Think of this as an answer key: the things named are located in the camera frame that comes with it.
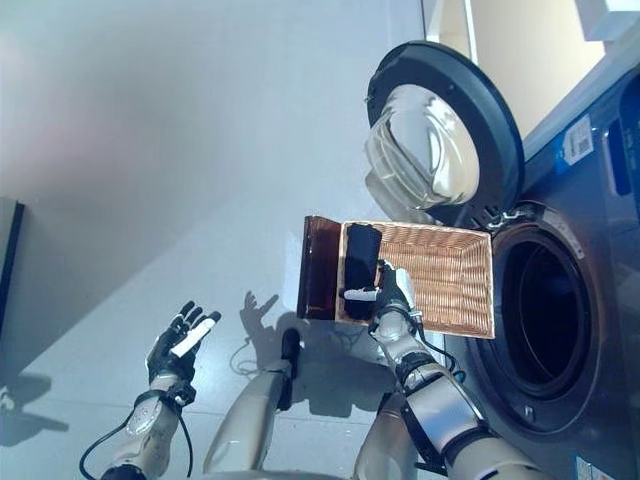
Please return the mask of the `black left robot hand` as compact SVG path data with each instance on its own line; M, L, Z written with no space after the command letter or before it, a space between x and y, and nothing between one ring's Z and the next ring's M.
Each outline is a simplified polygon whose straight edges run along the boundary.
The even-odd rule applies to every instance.
M184 304L169 326L156 338L146 357L149 384L167 375L191 382L202 341L220 319L218 311L205 315L203 308L194 301Z

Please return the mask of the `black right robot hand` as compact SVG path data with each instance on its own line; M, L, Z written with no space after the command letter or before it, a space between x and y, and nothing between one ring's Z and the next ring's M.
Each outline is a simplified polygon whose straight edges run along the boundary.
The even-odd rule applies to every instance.
M340 292L349 318L369 321L380 309L391 304L399 304L408 311L415 308L415 294L408 271L396 268L384 259L377 262L377 267L377 284L343 288Z

